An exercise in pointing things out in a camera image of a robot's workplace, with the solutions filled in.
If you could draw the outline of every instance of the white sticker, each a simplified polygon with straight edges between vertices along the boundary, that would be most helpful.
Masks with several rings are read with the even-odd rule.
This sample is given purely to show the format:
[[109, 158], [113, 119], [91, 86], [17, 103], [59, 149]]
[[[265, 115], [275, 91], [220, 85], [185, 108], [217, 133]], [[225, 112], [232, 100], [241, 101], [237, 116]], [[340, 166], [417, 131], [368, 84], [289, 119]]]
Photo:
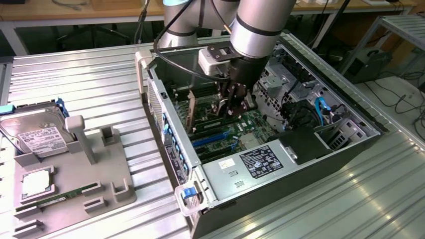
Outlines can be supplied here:
[[204, 128], [211, 128], [211, 127], [217, 126], [217, 125], [220, 125], [220, 124], [221, 124], [221, 122], [212, 123], [212, 124], [209, 124], [209, 125], [205, 125]]
[[232, 158], [227, 159], [225, 161], [219, 162], [220, 168], [225, 169], [235, 165], [235, 161]]
[[67, 147], [56, 127], [20, 133], [17, 136], [35, 154], [47, 153]]

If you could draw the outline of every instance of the electrical cable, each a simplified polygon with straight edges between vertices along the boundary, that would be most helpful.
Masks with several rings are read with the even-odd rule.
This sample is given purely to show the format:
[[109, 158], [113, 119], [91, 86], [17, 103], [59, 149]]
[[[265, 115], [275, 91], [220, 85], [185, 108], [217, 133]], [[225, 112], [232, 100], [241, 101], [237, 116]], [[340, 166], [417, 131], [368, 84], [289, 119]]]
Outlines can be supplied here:
[[197, 76], [203, 79], [211, 80], [211, 81], [217, 81], [217, 82], [228, 82], [229, 81], [229, 77], [228, 78], [221, 78], [221, 77], [215, 77], [215, 76], [208, 76], [197, 71], [193, 71], [188, 68], [185, 68], [184, 66], [179, 65], [176, 62], [173, 62], [159, 50], [159, 42], [161, 37], [164, 36], [164, 33], [167, 32], [167, 30], [171, 28], [171, 26], [173, 25], [173, 23], [176, 22], [176, 20], [179, 19], [179, 17], [181, 16], [181, 14], [185, 12], [187, 8], [189, 7], [191, 3], [193, 2], [193, 0], [189, 0], [187, 2], [187, 4], [184, 5], [184, 7], [181, 8], [181, 10], [179, 11], [179, 13], [176, 14], [176, 16], [173, 17], [173, 19], [171, 20], [171, 22], [167, 24], [167, 26], [164, 27], [164, 29], [161, 30], [157, 38], [153, 41], [153, 51], [156, 53], [156, 55], [172, 66], [177, 67], [179, 69], [181, 69], [183, 71], [185, 71], [187, 73], [189, 73], [193, 76]]
[[[418, 71], [418, 72], [421, 73], [421, 75], [420, 75], [420, 77], [417, 77], [417, 78], [415, 79], [415, 80], [417, 80], [418, 84], [420, 84], [420, 78], [424, 76], [424, 71], [425, 71], [425, 68], [424, 68], [422, 71]], [[399, 76], [399, 75], [395, 74], [393, 72], [381, 72], [381, 74], [383, 74], [383, 73], [392, 73], [393, 75]], [[367, 83], [364, 83], [364, 84], [367, 85], [367, 87], [369, 88], [371, 92], [375, 94], [375, 96], [379, 98], [380, 102], [381, 102], [385, 106], [388, 106], [388, 107], [396, 106], [396, 107], [395, 107], [395, 111], [396, 111], [397, 114], [407, 113], [407, 112], [413, 111], [413, 110], [416, 110], [416, 109], [420, 110], [420, 116], [418, 116], [418, 117], [416, 118], [416, 120], [413, 121], [413, 127], [415, 127], [415, 131], [416, 131], [417, 135], [418, 135], [420, 138], [425, 141], [425, 137], [420, 134], [420, 131], [418, 131], [418, 128], [417, 128], [417, 123], [418, 123], [418, 122], [421, 123], [422, 128], [425, 128], [425, 125], [424, 125], [425, 109], [422, 109], [422, 107], [425, 107], [425, 97], [424, 97], [424, 95], [422, 95], [422, 93], [421, 93], [421, 90], [418, 89], [420, 95], [421, 95], [421, 97], [422, 97], [422, 102], [421, 102], [421, 105], [420, 105], [420, 106], [415, 106], [412, 103], [409, 103], [408, 101], [405, 101], [407, 95], [400, 96], [395, 91], [392, 91], [391, 89], [388, 89], [388, 88], [385, 88], [384, 86], [381, 86], [376, 81], [375, 81], [375, 83], [376, 83], [383, 89], [385, 89], [387, 91], [392, 92], [397, 97], [400, 97], [400, 99], [399, 99], [399, 101], [396, 102], [396, 104], [393, 104], [393, 105], [385, 104], [385, 103], [383, 102], [381, 98], [377, 96], [377, 94], [376, 94], [375, 91], [372, 90], [372, 88], [369, 87], [369, 85], [368, 85]], [[399, 112], [399, 111], [397, 111], [397, 106], [399, 106], [399, 104], [400, 104], [401, 101], [405, 101], [411, 106], [413, 106], [413, 108], [409, 109], [409, 110], [405, 110], [405, 111], [403, 111], [403, 112]]]
[[269, 117], [271, 119], [275, 119], [275, 120], [277, 120], [277, 121], [284, 121], [283, 119], [280, 120], [279, 118], [275, 118], [273, 116], [269, 116], [269, 115], [265, 115], [267, 117]]
[[297, 77], [297, 80], [296, 82], [293, 83], [292, 87], [289, 88], [289, 91], [284, 94], [284, 96], [281, 97], [281, 101], [280, 101], [280, 105], [284, 104], [284, 98], [289, 96], [291, 92], [293, 91], [293, 89], [296, 88], [296, 86], [299, 85], [299, 77]]
[[148, 6], [149, 6], [149, 2], [151, 0], [145, 0], [145, 6], [144, 6], [144, 9], [141, 10], [141, 13], [139, 15], [139, 25], [137, 25], [137, 29], [136, 29], [136, 33], [135, 33], [135, 44], [140, 44], [141, 43], [141, 32], [143, 32], [143, 23], [147, 19], [147, 15], [148, 15]]
[[311, 108], [308, 108], [307, 106], [301, 106], [300, 108], [307, 109], [312, 113], [313, 118], [316, 119], [317, 123], [320, 123], [320, 118], [319, 118], [317, 113]]
[[57, 0], [52, 0], [52, 2], [59, 5], [59, 6], [64, 6], [64, 7], [69, 7], [72, 8], [73, 10], [77, 10], [77, 11], [81, 11], [81, 8], [79, 6], [84, 6], [84, 5], [88, 5], [88, 2], [80, 2], [80, 3], [63, 3]]
[[231, 30], [228, 24], [225, 23], [225, 21], [224, 21], [221, 15], [220, 15], [220, 12], [219, 12], [219, 10], [217, 10], [217, 7], [216, 7], [216, 5], [215, 5], [213, 0], [211, 0], [211, 3], [212, 3], [212, 6], [213, 6], [213, 7], [212, 7], [212, 8], [213, 8], [213, 11], [215, 11], [215, 13], [216, 13], [216, 15], [217, 15], [217, 17], [219, 17], [221, 23], [223, 23], [223, 26], [224, 26], [225, 30], [228, 31], [229, 34], [232, 34], [232, 30]]
[[[328, 2], [329, 2], [329, 0], [327, 0], [324, 9], [321, 10], [321, 13], [320, 13], [319, 16], [323, 16], [323, 15], [324, 15], [324, 12], [325, 12], [325, 9], [327, 9], [327, 6], [328, 6]], [[321, 32], [321, 30], [324, 29], [324, 26], [325, 26], [325, 22], [327, 22], [327, 21], [324, 20], [324, 22], [323, 22], [323, 24], [321, 24], [321, 26], [320, 26], [319, 32], [317, 32], [317, 34], [316, 34], [313, 40], [311, 41], [311, 43], [307, 44], [307, 46], [311, 46], [311, 45], [315, 43], [316, 39], [319, 38], [320, 32]]]
[[399, 3], [401, 4], [401, 7], [403, 7], [403, 10], [401, 11], [405, 11], [405, 5], [404, 3], [399, 0]]

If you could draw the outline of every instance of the green circuit board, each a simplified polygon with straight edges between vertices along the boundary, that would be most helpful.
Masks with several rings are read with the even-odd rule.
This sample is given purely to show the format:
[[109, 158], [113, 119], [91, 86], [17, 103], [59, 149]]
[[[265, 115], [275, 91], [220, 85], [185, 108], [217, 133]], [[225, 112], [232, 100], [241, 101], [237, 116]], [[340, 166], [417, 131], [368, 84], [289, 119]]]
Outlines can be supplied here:
[[[244, 135], [255, 136], [259, 144], [264, 144], [268, 138], [276, 134], [276, 131], [263, 119], [259, 110], [252, 110], [239, 116], [224, 119], [213, 114], [205, 112], [209, 103], [197, 105], [195, 112], [195, 128], [192, 132], [187, 127], [187, 116], [189, 111], [189, 101], [175, 103], [175, 109], [180, 117], [181, 123], [185, 127], [189, 139], [195, 145], [195, 150], [203, 163], [211, 162], [231, 154], [247, 150], [248, 144], [244, 144], [241, 137]], [[216, 136], [223, 136], [221, 140], [205, 143], [197, 146], [196, 143], [208, 140]]]

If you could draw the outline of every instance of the warning label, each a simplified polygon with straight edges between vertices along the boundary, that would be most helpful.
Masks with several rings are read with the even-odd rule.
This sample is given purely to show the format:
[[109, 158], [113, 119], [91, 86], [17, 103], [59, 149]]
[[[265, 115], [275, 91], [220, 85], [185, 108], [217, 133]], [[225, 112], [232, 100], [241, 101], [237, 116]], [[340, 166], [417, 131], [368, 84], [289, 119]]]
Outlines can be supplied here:
[[240, 158], [253, 178], [260, 178], [284, 167], [268, 145], [241, 154]]
[[47, 153], [67, 147], [56, 127], [20, 133], [17, 136], [35, 154]]

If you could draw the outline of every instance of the aluminum profile table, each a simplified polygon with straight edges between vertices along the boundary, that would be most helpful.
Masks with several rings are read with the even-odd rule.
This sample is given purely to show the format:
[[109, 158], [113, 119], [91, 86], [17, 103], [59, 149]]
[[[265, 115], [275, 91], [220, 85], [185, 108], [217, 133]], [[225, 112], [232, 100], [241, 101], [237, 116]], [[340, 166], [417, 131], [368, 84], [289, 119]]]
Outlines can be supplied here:
[[367, 31], [367, 34], [359, 42], [352, 54], [344, 61], [340, 68], [341, 74], [345, 74], [348, 71], [359, 52], [367, 46], [380, 26], [385, 27], [388, 31], [397, 34], [403, 39], [409, 41], [416, 47], [425, 51], [425, 17], [420, 15], [380, 16]]
[[[205, 239], [420, 238], [425, 236], [424, 144], [291, 35], [284, 38], [391, 129], [337, 173], [249, 214]], [[211, 38], [219, 41], [225, 38]], [[8, 101], [27, 104], [60, 95], [87, 133], [113, 125], [121, 134], [137, 201], [43, 238], [187, 239], [173, 189], [137, 94], [133, 54], [149, 44], [16, 57]], [[0, 151], [0, 238], [12, 219], [12, 147]]]

